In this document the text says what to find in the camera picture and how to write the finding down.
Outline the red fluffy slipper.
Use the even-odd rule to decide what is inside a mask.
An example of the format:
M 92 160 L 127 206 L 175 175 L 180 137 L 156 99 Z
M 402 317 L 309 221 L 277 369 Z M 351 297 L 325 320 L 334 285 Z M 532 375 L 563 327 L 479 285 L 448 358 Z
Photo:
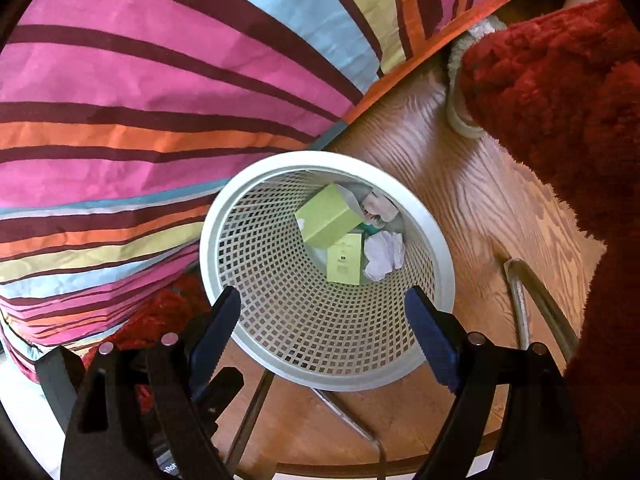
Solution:
M 118 350 L 151 348 L 166 333 L 180 334 L 194 316 L 209 309 L 200 272 L 191 270 L 154 292 L 105 342 L 111 342 Z
M 488 18 L 452 47 L 451 125 L 492 136 L 603 243 L 565 377 L 595 479 L 639 474 L 639 33 L 618 0 L 511 26 Z

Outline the red fluffy right slipper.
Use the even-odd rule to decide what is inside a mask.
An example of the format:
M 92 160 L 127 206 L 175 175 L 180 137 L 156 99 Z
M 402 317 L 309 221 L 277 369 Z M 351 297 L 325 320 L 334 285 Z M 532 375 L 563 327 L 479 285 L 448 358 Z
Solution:
M 603 243 L 565 377 L 595 479 L 639 474 L 639 33 L 618 0 L 511 26 L 488 18 L 452 47 L 451 125 L 492 136 Z

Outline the striped colourful bed cover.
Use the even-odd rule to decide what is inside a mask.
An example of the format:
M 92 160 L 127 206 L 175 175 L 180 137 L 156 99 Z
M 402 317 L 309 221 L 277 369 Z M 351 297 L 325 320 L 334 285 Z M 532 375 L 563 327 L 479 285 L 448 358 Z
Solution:
M 510 0 L 1 0 L 1 343 L 28 378 L 196 261 L 239 171 L 329 140 Z

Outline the red fluffy left slipper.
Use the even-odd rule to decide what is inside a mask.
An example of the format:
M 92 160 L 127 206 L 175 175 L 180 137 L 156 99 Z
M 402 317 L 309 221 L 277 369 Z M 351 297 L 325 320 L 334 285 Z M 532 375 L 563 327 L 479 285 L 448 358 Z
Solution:
M 151 348 L 166 333 L 180 334 L 194 316 L 209 309 L 200 272 L 191 270 L 154 292 L 105 342 L 111 342 L 118 350 Z

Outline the small white paper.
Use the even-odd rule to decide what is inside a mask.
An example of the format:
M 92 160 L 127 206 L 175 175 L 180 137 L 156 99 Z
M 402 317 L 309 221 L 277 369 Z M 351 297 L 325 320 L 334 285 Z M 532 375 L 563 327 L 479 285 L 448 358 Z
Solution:
M 405 261 L 405 244 L 399 232 L 380 231 L 370 235 L 363 244 L 368 262 L 364 275 L 372 282 L 382 281 L 387 274 L 401 269 Z

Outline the green cardboard box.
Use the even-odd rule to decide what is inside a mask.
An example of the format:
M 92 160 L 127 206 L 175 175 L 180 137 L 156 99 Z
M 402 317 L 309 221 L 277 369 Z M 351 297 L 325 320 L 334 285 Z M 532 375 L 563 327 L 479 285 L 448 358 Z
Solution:
M 305 244 L 326 249 L 356 229 L 364 215 L 352 191 L 331 183 L 307 200 L 295 219 Z

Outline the white mesh waste basket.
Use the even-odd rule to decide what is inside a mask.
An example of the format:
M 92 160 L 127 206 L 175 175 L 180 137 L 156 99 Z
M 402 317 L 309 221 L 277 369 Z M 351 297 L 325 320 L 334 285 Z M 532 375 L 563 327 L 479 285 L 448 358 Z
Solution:
M 296 211 L 333 183 L 397 207 L 390 228 L 405 260 L 381 281 L 330 282 L 326 252 L 299 232 Z M 383 170 L 331 152 L 274 155 L 230 179 L 206 214 L 200 266 L 209 299 L 228 286 L 240 294 L 235 343 L 270 372 L 320 390 L 369 390 L 413 372 L 424 355 L 405 316 L 406 292 L 421 287 L 445 312 L 456 296 L 447 242 L 422 202 Z

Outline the large white paper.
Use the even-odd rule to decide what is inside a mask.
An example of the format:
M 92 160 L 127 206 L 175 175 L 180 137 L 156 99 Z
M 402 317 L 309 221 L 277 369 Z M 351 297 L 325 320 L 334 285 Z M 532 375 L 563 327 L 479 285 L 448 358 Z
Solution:
M 381 192 L 365 185 L 352 185 L 350 190 L 356 196 L 367 224 L 382 228 L 399 214 L 395 204 Z

